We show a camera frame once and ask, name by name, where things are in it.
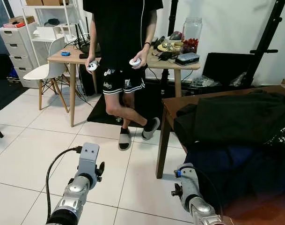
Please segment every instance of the person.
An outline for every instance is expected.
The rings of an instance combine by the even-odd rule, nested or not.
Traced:
[[[134,121],[143,126],[142,137],[149,140],[160,125],[158,118],[146,119],[135,109],[134,93],[145,87],[147,55],[157,24],[157,9],[162,0],[83,0],[83,9],[92,13],[91,41],[86,67],[95,60],[97,41],[101,46],[101,67],[106,112],[124,119],[119,138],[119,149],[131,145],[128,126]],[[131,59],[141,59],[132,67]],[[123,105],[119,94],[123,92]]]

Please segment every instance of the wooden table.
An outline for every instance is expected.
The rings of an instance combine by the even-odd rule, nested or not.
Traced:
[[[70,56],[62,56],[62,52],[70,52]],[[86,59],[80,59],[79,55],[82,52],[78,49],[75,49],[73,45],[69,45],[66,48],[62,49],[61,51],[57,52],[56,54],[52,55],[48,58],[50,62],[59,62],[59,63],[70,63],[70,119],[71,119],[71,127],[74,126],[74,115],[75,115],[75,92],[76,92],[76,64],[85,65]],[[96,83],[96,75],[93,72],[93,80],[94,80],[94,87],[95,92],[97,93],[97,83]]]
[[[166,151],[168,146],[169,133],[170,129],[174,128],[174,119],[176,118],[177,111],[179,111],[181,108],[183,108],[188,104],[197,105],[200,98],[211,98],[211,97],[227,96],[227,95],[243,95],[243,94],[248,94],[255,89],[262,89],[267,92],[276,92],[285,95],[285,89],[282,86],[269,86],[264,88],[233,90],[233,91],[210,93],[210,94],[203,94],[196,96],[174,97],[174,98],[164,99],[163,100],[164,110],[163,110],[162,125],[161,125],[159,152],[157,158],[156,177],[160,179],[162,178],[163,175],[163,168],[164,168]]]
[[[153,48],[150,49],[147,57],[147,64],[149,68],[154,69],[173,69],[175,72],[175,96],[182,96],[182,78],[181,78],[181,70],[198,70],[201,65],[199,63],[191,64],[188,66],[179,66],[171,61],[159,61],[158,57],[152,55],[152,53],[157,54],[158,51]]]

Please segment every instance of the black rug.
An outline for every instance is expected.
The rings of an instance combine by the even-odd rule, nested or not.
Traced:
[[[174,97],[174,88],[168,89],[165,98]],[[135,92],[135,110],[143,117],[150,119],[158,117],[162,121],[163,105],[161,96],[161,86],[157,84],[147,83],[144,90]],[[122,121],[118,122],[114,116],[106,113],[106,104],[104,95],[95,105],[91,114],[87,118],[89,122],[107,123],[114,125],[122,125]],[[131,122],[131,127],[140,128],[141,125]]]
[[[8,80],[0,80],[0,110],[26,90],[28,88],[24,88],[20,83],[9,83]]]

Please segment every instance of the white chair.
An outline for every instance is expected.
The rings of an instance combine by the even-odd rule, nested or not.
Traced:
[[[49,50],[49,57],[54,55],[55,53],[59,52],[64,48],[64,37],[56,39],[51,43],[50,50]],[[49,64],[42,65],[28,74],[26,74],[23,78],[24,80],[38,80],[38,86],[39,86],[39,110],[42,109],[42,94],[43,89],[45,87],[52,89],[55,94],[59,94],[60,99],[62,101],[62,104],[68,113],[68,109],[66,106],[66,103],[62,97],[61,91],[57,85],[56,78],[63,78],[67,81],[69,84],[68,79],[63,75],[63,73],[66,70],[66,66],[63,63],[56,63],[56,62],[50,62]]]

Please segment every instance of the white drawer unit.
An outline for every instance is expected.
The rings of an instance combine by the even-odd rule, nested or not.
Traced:
[[[28,56],[28,52],[23,44],[5,44],[5,46],[12,56]]]
[[[14,67],[32,68],[32,64],[28,56],[9,56]]]
[[[17,43],[17,44],[23,44],[22,37],[18,29],[8,29],[1,27],[0,28],[0,34],[4,41],[4,43]]]
[[[15,67],[15,70],[19,76],[19,79],[22,83],[22,85],[24,87],[27,87],[27,88],[38,88],[38,82],[37,81],[26,81],[23,79],[23,77],[29,73],[30,71],[33,70],[33,68],[22,68],[22,67]]]

